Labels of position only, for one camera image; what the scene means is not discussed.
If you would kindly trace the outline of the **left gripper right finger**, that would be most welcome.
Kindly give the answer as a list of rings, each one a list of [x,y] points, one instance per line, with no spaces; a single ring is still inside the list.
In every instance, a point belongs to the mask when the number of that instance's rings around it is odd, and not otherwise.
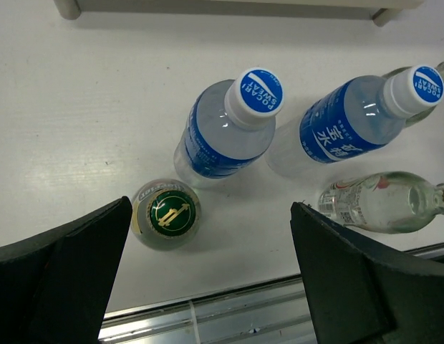
[[[401,252],[302,202],[290,225],[319,343],[444,343],[444,243]]]

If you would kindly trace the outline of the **green glass bottle front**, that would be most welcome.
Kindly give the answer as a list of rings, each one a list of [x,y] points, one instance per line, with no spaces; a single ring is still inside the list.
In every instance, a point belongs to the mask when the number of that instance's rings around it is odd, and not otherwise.
[[[150,181],[132,199],[130,229],[142,244],[154,250],[170,251],[191,241],[200,220],[196,193],[175,179]]]

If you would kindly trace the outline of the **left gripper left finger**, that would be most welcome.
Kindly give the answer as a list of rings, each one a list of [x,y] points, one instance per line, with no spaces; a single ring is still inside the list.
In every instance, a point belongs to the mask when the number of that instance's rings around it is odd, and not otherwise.
[[[132,204],[0,247],[0,343],[97,343]]]

